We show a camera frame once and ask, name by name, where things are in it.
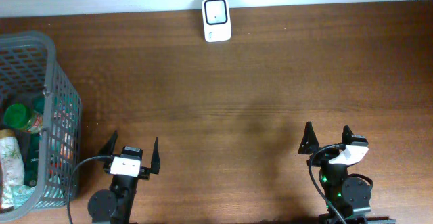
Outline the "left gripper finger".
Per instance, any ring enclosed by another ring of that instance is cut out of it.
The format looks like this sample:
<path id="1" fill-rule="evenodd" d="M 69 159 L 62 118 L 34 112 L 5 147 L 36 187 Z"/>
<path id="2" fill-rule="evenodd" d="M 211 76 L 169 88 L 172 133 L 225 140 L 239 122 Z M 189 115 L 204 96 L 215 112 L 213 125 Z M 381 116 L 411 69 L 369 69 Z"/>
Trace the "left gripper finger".
<path id="1" fill-rule="evenodd" d="M 160 171 L 160 155 L 158 151 L 158 137 L 156 137 L 154 142 L 154 149 L 152 152 L 150 173 L 157 175 Z"/>
<path id="2" fill-rule="evenodd" d="M 113 155 L 116 141 L 118 139 L 118 132 L 114 131 L 108 142 L 98 152 L 99 156 L 111 156 Z"/>

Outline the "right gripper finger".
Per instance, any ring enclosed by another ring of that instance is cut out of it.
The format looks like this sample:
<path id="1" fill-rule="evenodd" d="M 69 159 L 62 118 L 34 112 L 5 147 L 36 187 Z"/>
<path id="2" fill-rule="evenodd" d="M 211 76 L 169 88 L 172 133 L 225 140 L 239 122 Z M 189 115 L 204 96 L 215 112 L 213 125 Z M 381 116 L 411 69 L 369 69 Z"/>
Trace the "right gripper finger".
<path id="1" fill-rule="evenodd" d="M 352 134 L 353 132 L 351 131 L 350 127 L 345 125 L 342 132 L 342 143 L 344 145 L 350 145 L 352 143 Z"/>
<path id="2" fill-rule="evenodd" d="M 310 155 L 317 152 L 318 150 L 319 142 L 313 130 L 312 122 L 308 121 L 305 124 L 304 135 L 298 148 L 298 154 Z"/>

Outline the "green lid jar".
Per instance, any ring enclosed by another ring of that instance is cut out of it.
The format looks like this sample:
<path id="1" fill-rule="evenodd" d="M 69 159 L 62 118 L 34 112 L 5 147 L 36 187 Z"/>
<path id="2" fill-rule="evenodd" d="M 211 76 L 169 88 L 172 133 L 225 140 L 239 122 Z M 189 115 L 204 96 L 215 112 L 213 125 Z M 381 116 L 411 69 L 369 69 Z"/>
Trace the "green lid jar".
<path id="1" fill-rule="evenodd" d="M 39 133 L 43 127 L 43 115 L 21 103 L 10 105 L 3 116 L 3 122 L 25 133 Z"/>

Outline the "mint green wipes pack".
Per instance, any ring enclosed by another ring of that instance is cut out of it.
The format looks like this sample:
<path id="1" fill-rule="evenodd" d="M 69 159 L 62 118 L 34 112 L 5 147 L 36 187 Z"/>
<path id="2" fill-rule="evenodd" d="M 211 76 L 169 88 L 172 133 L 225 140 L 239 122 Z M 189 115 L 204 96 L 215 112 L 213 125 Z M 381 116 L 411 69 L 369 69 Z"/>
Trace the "mint green wipes pack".
<path id="1" fill-rule="evenodd" d="M 14 208 L 20 208 L 33 195 L 35 187 L 17 185 L 12 187 Z"/>

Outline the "white cream tube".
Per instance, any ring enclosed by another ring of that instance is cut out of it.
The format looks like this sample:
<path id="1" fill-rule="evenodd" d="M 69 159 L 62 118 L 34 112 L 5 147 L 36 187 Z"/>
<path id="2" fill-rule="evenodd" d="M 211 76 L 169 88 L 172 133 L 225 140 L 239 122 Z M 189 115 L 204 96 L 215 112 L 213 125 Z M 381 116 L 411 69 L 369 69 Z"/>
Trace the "white cream tube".
<path id="1" fill-rule="evenodd" d="M 1 210 L 14 207 L 13 188 L 24 184 L 24 163 L 14 132 L 1 130 Z"/>

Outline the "green 3M gloves packet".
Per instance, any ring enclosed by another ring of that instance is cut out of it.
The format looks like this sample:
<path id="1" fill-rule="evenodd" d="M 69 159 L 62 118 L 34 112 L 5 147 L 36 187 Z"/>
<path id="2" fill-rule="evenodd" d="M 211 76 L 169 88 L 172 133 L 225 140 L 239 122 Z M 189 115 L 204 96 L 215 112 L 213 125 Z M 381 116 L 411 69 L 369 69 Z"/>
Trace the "green 3M gloves packet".
<path id="1" fill-rule="evenodd" d="M 45 98 L 41 95 L 32 100 L 32 107 L 43 118 Z M 24 184 L 34 187 L 38 179 L 40 133 L 30 134 L 30 147 L 24 168 Z"/>

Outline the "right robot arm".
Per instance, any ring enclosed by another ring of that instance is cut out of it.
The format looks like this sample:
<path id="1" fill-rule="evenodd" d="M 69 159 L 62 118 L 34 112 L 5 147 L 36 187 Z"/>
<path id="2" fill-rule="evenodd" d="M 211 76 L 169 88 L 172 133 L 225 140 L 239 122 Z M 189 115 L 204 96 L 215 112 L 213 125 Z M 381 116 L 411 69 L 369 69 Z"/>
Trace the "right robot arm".
<path id="1" fill-rule="evenodd" d="M 367 217 L 371 212 L 373 180 L 348 172 L 348 168 L 360 163 L 368 151 L 368 140 L 353 133 L 348 125 L 343 127 L 340 143 L 321 147 L 312 122 L 306 122 L 298 153 L 309 156 L 306 161 L 309 177 L 325 201 L 327 213 L 318 216 L 319 223 L 397 222 L 390 217 Z"/>

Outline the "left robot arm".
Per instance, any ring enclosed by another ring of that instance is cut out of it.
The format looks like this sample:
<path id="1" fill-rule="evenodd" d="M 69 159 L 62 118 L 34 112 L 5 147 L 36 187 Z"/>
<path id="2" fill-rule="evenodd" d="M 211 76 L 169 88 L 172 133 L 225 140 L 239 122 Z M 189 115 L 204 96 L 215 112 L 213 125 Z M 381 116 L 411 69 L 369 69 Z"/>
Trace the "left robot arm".
<path id="1" fill-rule="evenodd" d="M 112 181 L 108 189 L 95 192 L 88 202 L 87 210 L 93 223 L 128 223 L 138 182 L 160 171 L 157 139 L 149 167 L 141 165 L 143 150 L 140 148 L 125 146 L 121 153 L 115 154 L 117 139 L 118 133 L 113 132 L 98 152 L 99 160 L 104 163 L 103 170 L 112 176 Z"/>

